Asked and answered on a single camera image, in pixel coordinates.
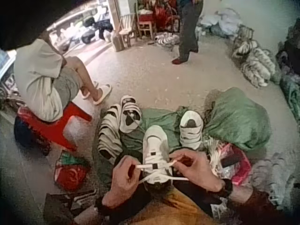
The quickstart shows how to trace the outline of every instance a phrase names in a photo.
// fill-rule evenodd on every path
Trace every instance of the white t-shirt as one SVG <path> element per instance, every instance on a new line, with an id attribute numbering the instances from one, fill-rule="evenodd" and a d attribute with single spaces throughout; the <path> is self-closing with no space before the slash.
<path id="1" fill-rule="evenodd" d="M 44 40 L 17 50 L 14 65 L 15 82 L 26 105 L 41 120 L 52 122 L 62 117 L 58 92 L 52 85 L 60 74 L 62 56 Z"/>

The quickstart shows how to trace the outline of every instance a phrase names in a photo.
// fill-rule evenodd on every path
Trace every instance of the red shoe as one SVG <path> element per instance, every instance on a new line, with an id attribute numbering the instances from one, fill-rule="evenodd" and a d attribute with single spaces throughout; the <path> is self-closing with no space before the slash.
<path id="1" fill-rule="evenodd" d="M 174 60 L 172 61 L 172 63 L 173 63 L 174 65 L 180 65 L 181 63 L 184 63 L 184 62 L 186 62 L 186 61 L 181 61 L 179 58 L 174 59 Z"/>

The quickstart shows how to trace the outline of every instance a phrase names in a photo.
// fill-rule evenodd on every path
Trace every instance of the wristwatch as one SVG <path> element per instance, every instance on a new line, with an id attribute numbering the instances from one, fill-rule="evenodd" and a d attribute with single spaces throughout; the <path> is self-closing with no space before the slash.
<path id="1" fill-rule="evenodd" d="M 222 180 L 225 182 L 225 185 L 219 192 L 216 192 L 215 194 L 217 194 L 222 198 L 227 198 L 233 191 L 233 183 L 230 179 L 222 179 Z"/>
<path id="2" fill-rule="evenodd" d="M 99 197 L 97 200 L 96 200 L 96 203 L 95 203 L 95 210 L 98 211 L 98 213 L 101 213 L 102 216 L 104 217 L 107 217 L 107 216 L 110 216 L 112 210 L 106 206 L 104 206 L 102 204 L 102 199 L 103 199 L 104 196 L 102 197 Z"/>

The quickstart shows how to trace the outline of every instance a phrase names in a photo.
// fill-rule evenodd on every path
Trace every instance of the black bag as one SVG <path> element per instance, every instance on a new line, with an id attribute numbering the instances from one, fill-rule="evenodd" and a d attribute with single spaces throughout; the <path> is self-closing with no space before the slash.
<path id="1" fill-rule="evenodd" d="M 51 149 L 50 143 L 32 130 L 19 116 L 16 116 L 15 118 L 14 135 L 15 141 L 22 147 L 41 150 L 45 156 L 49 154 Z"/>

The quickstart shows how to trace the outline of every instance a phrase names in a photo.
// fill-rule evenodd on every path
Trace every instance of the dark pants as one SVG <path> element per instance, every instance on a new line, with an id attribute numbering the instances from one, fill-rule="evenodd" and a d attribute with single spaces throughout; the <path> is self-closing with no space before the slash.
<path id="1" fill-rule="evenodd" d="M 179 59 L 187 61 L 191 50 L 198 50 L 198 42 L 195 35 L 196 25 L 203 9 L 203 0 L 193 4 L 192 1 L 180 6 L 177 0 L 178 12 L 180 15 L 180 44 Z"/>

